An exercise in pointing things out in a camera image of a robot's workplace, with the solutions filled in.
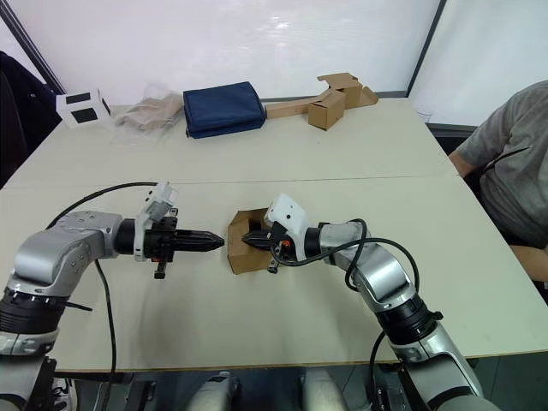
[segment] navy blue bag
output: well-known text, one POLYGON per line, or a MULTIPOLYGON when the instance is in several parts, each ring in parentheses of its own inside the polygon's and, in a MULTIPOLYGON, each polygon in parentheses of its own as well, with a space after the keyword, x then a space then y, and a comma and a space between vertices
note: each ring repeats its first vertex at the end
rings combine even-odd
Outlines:
POLYGON ((265 109, 246 81, 183 92, 187 135, 195 139, 261 128, 265 109))

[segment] white box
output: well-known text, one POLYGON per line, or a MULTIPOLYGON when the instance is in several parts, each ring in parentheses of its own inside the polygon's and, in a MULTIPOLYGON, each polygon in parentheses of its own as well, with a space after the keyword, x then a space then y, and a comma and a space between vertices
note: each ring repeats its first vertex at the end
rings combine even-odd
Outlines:
POLYGON ((110 108, 99 90, 57 96, 56 110, 71 128, 96 124, 110 118, 110 108))

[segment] white wall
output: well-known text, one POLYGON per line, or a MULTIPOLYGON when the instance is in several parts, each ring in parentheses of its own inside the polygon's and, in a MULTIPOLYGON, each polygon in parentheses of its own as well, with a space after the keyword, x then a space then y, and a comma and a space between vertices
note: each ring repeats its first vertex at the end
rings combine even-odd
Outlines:
POLYGON ((37 79, 45 83, 42 75, 40 75, 38 70, 34 67, 33 62, 31 62, 30 58, 28 58, 25 51, 17 42, 17 39, 2 19, 0 19, 0 50, 12 56, 21 66, 30 71, 37 79))
POLYGON ((430 122, 475 126, 546 79, 546 0, 449 0, 410 97, 430 122))
POLYGON ((407 90, 438 0, 12 0, 70 92, 133 103, 149 82, 182 91, 249 80, 261 98, 311 95, 349 71, 407 90))

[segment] robotic arm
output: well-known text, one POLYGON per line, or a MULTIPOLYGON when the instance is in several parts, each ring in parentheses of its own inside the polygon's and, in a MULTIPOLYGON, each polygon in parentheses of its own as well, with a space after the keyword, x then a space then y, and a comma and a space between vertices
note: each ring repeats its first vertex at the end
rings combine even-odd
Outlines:
POLYGON ((0 300, 0 409, 44 409, 56 365, 45 355, 65 307, 72 306, 71 294, 95 259, 151 259, 158 262, 154 277, 164 278, 175 251, 206 252, 224 244, 210 232, 176 229, 175 197, 161 182, 136 219, 72 212, 21 245, 0 300))
MULTIPOLYGON (((327 264, 345 271, 352 264, 362 238, 362 225, 358 222, 311 227, 305 211, 285 194, 271 204, 265 221, 271 226, 272 249, 289 238, 291 246, 285 253, 296 261, 354 241, 352 247, 325 257, 327 264)), ((498 410, 483 398, 474 371, 439 323, 441 314, 428 310, 390 252, 377 243, 365 243, 351 278, 429 409, 498 410)))

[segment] white table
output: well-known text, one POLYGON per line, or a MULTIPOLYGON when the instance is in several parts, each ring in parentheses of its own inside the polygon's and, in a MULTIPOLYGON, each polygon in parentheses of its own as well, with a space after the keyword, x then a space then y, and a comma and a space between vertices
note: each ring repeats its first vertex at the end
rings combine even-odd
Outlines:
MULTIPOLYGON (((67 204, 99 187, 10 188, 0 192, 0 282, 18 246, 67 204)), ((259 208, 280 192, 312 221, 363 217, 374 235, 400 242, 416 258, 420 295, 466 356, 548 349, 548 309, 491 221, 456 176, 315 182, 179 184, 180 227, 226 236, 236 210, 259 208)), ((132 217, 145 189, 130 188, 86 208, 132 217)), ((405 266, 408 263, 401 256, 405 266)), ((306 267, 231 273, 226 247, 178 253, 165 280, 151 263, 106 260, 118 368, 189 369, 368 361, 379 327, 343 272, 306 267)), ((67 309, 52 356, 59 369, 105 371, 110 343, 104 291, 90 267, 67 309)), ((387 344, 380 360, 394 360, 387 344)))
POLYGON ((111 144, 112 129, 61 123, 7 188, 116 184, 270 182, 456 175, 406 98, 346 110, 327 132, 306 116, 202 140, 177 123, 156 144, 111 144))

